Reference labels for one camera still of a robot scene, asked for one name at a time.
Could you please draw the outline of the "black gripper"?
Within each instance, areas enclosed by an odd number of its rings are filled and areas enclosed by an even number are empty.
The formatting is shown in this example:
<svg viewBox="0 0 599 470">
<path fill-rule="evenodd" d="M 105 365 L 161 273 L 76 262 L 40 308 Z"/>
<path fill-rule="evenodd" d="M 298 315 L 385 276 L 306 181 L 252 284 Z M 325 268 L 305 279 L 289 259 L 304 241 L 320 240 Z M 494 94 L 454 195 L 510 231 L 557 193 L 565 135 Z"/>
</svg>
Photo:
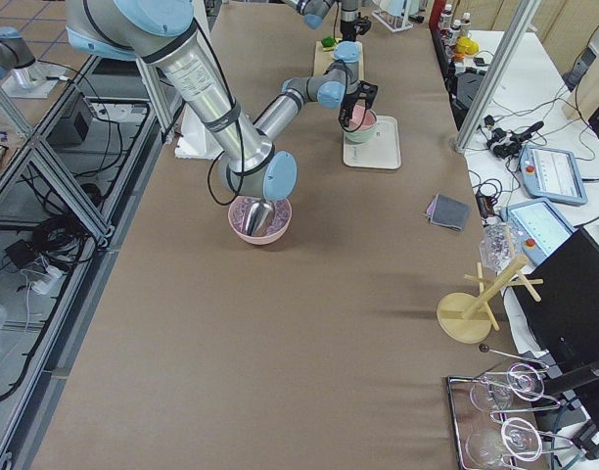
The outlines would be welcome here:
<svg viewBox="0 0 599 470">
<path fill-rule="evenodd" d="M 358 101 L 364 102 L 361 117 L 367 119 L 372 116 L 371 108 L 373 107 L 378 90 L 379 87 L 376 84 L 361 80 L 354 91 L 345 94 L 338 117 L 339 124 L 343 130 L 349 130 L 352 110 Z"/>
<path fill-rule="evenodd" d="M 370 30 L 371 25 L 367 16 L 345 14 L 344 18 L 340 20 L 342 40 L 355 42 L 358 36 L 362 36 Z"/>
</svg>

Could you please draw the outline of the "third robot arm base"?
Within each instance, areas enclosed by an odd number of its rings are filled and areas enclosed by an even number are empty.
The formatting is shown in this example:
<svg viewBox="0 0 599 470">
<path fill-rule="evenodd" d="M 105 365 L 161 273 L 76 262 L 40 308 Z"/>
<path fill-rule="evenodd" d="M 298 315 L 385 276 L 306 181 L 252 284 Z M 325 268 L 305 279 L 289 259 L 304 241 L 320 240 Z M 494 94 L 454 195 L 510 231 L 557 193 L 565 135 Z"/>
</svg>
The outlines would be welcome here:
<svg viewBox="0 0 599 470">
<path fill-rule="evenodd" d="M 56 85 L 21 33 L 11 26 L 0 26 L 0 80 L 9 97 L 21 99 L 46 99 Z"/>
</svg>

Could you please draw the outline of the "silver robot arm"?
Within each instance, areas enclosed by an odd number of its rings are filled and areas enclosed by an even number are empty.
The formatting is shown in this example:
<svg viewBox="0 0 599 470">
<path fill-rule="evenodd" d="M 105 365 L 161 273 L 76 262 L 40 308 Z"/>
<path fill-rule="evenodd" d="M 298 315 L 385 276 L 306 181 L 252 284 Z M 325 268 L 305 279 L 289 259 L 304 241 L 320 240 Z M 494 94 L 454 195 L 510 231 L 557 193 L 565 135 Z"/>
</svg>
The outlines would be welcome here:
<svg viewBox="0 0 599 470">
<path fill-rule="evenodd" d="M 219 177 L 235 195 L 279 201 L 297 183 L 297 163 L 274 139 L 309 102 L 339 112 L 348 129 L 354 107 L 371 108 L 375 84 L 360 79 L 359 48 L 343 41 L 321 75 L 295 77 L 256 121 L 232 95 L 190 1 L 68 1 L 69 44 L 119 61 L 159 68 L 221 148 Z"/>
<path fill-rule="evenodd" d="M 343 41 L 355 42 L 358 36 L 366 34 L 371 21 L 360 14 L 360 2 L 353 0 L 283 0 L 303 17 L 303 21 L 312 29 L 318 28 L 335 4 L 340 5 L 340 33 Z"/>
</svg>

